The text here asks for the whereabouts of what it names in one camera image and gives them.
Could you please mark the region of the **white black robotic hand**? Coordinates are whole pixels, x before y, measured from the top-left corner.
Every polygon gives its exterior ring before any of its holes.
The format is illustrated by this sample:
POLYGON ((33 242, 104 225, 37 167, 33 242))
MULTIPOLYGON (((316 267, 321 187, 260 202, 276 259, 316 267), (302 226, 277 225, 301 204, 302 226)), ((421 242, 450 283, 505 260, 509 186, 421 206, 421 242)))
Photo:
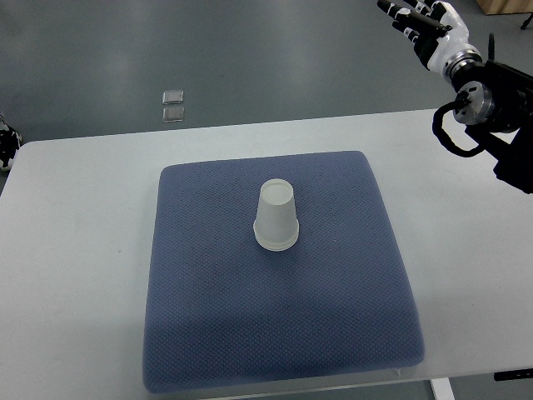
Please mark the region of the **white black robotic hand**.
POLYGON ((465 60, 479 62, 469 43, 469 30, 450 3, 444 1, 378 1, 392 26, 410 42, 424 68, 443 77, 465 60))

